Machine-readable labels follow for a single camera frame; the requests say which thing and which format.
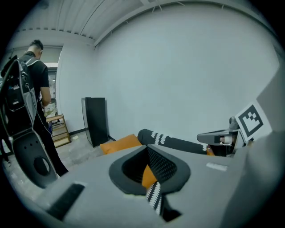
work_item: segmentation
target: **short hair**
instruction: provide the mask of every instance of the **short hair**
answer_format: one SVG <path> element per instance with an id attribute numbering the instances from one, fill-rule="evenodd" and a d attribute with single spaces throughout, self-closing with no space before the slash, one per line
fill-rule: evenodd
<path id="1" fill-rule="evenodd" d="M 40 40 L 34 40 L 28 47 L 36 46 L 37 48 L 44 50 L 44 46 Z"/>

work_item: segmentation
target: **ceiling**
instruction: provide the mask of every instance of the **ceiling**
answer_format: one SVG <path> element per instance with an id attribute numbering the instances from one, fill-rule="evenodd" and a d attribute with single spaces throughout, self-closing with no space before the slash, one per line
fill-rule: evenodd
<path id="1" fill-rule="evenodd" d="M 17 31 L 56 30 L 96 40 L 118 19 L 142 7 L 143 2 L 153 1 L 44 0 L 31 11 Z"/>
<path id="2" fill-rule="evenodd" d="M 167 4 L 184 6 L 190 2 L 228 5 L 261 20 L 247 0 L 41 0 L 17 29 L 11 47 L 25 46 L 30 37 L 40 38 L 47 45 L 62 45 L 61 37 L 96 46 L 135 15 L 154 8 L 162 11 Z"/>

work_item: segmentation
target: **black t-shirt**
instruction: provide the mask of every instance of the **black t-shirt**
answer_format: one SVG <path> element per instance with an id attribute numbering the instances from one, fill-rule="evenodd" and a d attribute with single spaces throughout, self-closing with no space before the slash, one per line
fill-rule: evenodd
<path id="1" fill-rule="evenodd" d="M 29 59 L 35 57 L 35 54 L 33 52 L 26 52 L 25 55 L 23 55 L 21 58 L 19 58 L 20 61 L 27 62 Z M 38 101 L 37 104 L 37 111 L 41 117 L 41 119 L 46 122 L 44 113 L 41 109 L 41 104 L 40 104 L 40 88 L 41 87 L 49 87 L 49 73 L 48 73 L 48 67 L 42 62 L 42 61 L 37 61 L 31 66 L 28 67 L 30 75 L 33 80 L 33 85 L 35 89 L 35 95 L 36 99 Z"/>

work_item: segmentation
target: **white sticker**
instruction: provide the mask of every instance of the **white sticker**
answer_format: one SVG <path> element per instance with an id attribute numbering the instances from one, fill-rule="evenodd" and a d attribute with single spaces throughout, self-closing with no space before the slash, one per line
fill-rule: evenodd
<path id="1" fill-rule="evenodd" d="M 247 105 L 235 118 L 245 142 L 259 135 L 265 122 L 268 122 L 264 111 L 256 101 Z"/>
<path id="2" fill-rule="evenodd" d="M 212 169 L 223 171 L 223 172 L 227 171 L 227 169 L 228 169 L 227 166 L 220 165 L 220 164 L 217 164 L 217 163 L 212 163 L 212 162 L 208 162 L 206 164 L 206 166 L 209 167 L 209 168 L 212 168 Z"/>

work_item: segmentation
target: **white wall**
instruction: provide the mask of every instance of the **white wall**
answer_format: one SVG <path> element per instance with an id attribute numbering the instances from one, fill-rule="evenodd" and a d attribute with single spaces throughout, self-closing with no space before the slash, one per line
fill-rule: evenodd
<path id="1" fill-rule="evenodd" d="M 268 84 L 278 59 L 258 23 L 191 4 L 130 21 L 97 46 L 93 66 L 85 86 L 106 98 L 113 138 L 147 128 L 195 142 L 198 133 L 227 128 Z"/>
<path id="2" fill-rule="evenodd" d="M 69 132 L 84 128 L 81 98 L 90 97 L 88 81 L 92 73 L 94 48 L 80 42 L 66 42 L 58 62 L 56 101 L 59 114 L 64 114 Z"/>

